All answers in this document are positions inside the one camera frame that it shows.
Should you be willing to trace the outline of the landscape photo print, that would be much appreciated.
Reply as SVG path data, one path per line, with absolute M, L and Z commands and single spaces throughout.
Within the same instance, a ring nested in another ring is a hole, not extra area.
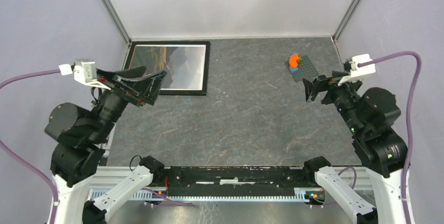
M 161 90 L 166 92 L 202 91 L 207 44 L 137 44 L 128 57 L 129 68 L 146 67 L 146 74 L 166 71 Z

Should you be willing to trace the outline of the wooden picture frame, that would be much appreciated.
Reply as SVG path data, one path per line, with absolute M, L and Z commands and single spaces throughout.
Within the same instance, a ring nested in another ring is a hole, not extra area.
M 146 43 L 173 43 L 173 44 L 179 44 L 179 43 L 183 43 L 183 44 L 197 44 L 197 43 L 205 43 L 207 44 L 208 50 L 207 50 L 207 56 L 206 56 L 206 66 L 205 66 L 205 74 L 206 76 L 204 77 L 204 87 L 202 91 L 184 91 L 184 92 L 166 92 L 164 93 L 162 90 L 160 91 L 161 95 L 165 95 L 165 96 L 205 96 L 207 94 L 207 83 L 208 83 L 208 72 L 209 72 L 209 57 L 210 57 L 210 42 L 209 41 L 205 41 L 205 40 L 179 40 L 179 41 L 167 41 L 167 40 L 161 40 L 161 41 L 133 41 L 130 46 L 129 46 L 129 50 L 126 56 L 126 59 L 124 61 L 124 69 L 130 69 L 129 66 L 129 60 L 128 57 L 130 56 L 130 54 L 132 53 L 132 51 L 134 50 L 135 45 L 137 44 L 146 44 Z

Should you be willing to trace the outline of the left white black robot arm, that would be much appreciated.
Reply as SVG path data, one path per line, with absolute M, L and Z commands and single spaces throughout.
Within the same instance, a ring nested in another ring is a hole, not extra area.
M 107 223 L 111 216 L 143 187 L 164 181 L 164 165 L 146 156 L 105 195 L 87 198 L 93 176 L 105 153 L 105 143 L 129 104 L 153 105 L 160 94 L 166 71 L 146 74 L 139 66 L 117 72 L 98 69 L 93 61 L 60 66 L 64 75 L 91 89 L 98 89 L 92 109 L 73 103 L 56 106 L 45 133 L 57 142 L 50 170 L 57 188 L 49 223 Z

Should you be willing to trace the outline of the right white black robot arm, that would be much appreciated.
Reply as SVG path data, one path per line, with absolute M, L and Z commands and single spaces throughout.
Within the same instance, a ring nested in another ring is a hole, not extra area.
M 395 95 L 372 87 L 358 94 L 361 81 L 342 83 L 344 73 L 303 79 L 307 102 L 325 93 L 322 104 L 332 104 L 352 134 L 352 146 L 370 179 L 375 204 L 363 200 L 334 171 L 325 157 L 304 163 L 306 185 L 325 189 L 353 223 L 413 223 L 408 193 L 409 149 L 393 130 L 401 115 Z

